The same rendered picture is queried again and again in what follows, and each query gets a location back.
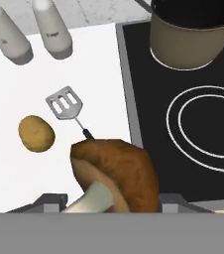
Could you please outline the white salt shaker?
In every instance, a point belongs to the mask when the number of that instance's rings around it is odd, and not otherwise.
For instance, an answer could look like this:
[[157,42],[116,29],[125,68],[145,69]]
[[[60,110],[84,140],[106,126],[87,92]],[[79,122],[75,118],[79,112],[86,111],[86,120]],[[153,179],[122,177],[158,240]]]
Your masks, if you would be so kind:
[[29,40],[1,6],[0,50],[8,60],[17,65],[27,64],[34,57]]

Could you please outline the beige pot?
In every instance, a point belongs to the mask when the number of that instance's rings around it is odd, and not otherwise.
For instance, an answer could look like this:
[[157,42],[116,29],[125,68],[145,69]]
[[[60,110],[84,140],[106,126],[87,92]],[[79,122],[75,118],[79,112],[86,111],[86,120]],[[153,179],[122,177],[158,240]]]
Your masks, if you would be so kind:
[[197,69],[224,49],[224,0],[135,0],[151,14],[150,50],[170,68]]

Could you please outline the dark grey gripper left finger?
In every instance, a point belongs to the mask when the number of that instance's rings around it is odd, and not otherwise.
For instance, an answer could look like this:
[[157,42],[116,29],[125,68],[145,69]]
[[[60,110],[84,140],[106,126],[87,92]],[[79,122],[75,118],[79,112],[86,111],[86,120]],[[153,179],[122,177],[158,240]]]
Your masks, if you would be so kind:
[[43,193],[35,202],[10,210],[10,213],[61,212],[66,208],[67,202],[66,193]]

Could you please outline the grey slotted spatula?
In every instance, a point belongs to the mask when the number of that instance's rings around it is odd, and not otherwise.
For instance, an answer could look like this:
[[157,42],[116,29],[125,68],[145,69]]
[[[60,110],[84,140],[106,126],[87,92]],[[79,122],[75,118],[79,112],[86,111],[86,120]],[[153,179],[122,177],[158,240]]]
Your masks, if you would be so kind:
[[83,103],[70,86],[65,86],[46,98],[50,110],[58,120],[75,120],[86,139],[94,137],[77,119]]

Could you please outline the black hob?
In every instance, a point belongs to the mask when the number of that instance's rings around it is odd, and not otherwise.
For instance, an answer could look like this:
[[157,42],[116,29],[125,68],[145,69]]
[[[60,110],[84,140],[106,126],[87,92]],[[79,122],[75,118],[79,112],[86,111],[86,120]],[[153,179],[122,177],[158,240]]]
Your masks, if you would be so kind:
[[131,141],[148,151],[160,193],[224,209],[224,50],[198,70],[158,63],[147,22],[116,27]]

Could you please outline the brown potato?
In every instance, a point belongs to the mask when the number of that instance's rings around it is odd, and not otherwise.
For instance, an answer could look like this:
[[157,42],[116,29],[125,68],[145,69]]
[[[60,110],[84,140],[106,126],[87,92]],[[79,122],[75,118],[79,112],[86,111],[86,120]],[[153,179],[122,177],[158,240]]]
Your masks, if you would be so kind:
[[56,134],[51,125],[36,115],[26,116],[19,123],[19,136],[31,152],[42,153],[55,142]]

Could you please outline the brown mushroom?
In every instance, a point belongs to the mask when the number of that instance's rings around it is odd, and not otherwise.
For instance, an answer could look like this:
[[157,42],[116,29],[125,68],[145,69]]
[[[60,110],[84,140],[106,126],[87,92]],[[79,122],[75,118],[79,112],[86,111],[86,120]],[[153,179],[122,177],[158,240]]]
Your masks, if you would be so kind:
[[71,146],[70,162],[83,191],[97,181],[113,193],[109,212],[159,210],[159,176],[144,149],[120,139],[84,140]]

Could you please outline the white pepper shaker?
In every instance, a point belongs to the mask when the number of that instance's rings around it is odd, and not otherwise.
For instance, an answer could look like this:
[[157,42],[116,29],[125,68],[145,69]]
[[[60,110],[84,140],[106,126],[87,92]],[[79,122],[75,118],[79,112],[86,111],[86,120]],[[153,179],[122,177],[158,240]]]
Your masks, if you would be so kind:
[[32,0],[32,9],[46,50],[56,60],[69,58],[73,42],[53,0]]

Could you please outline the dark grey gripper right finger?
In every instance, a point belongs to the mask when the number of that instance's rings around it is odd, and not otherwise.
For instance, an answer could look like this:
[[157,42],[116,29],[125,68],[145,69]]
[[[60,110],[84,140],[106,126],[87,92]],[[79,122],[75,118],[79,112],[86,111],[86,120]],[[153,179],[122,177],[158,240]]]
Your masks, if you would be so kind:
[[188,203],[181,194],[161,193],[160,194],[161,213],[210,213],[210,210],[195,204]]

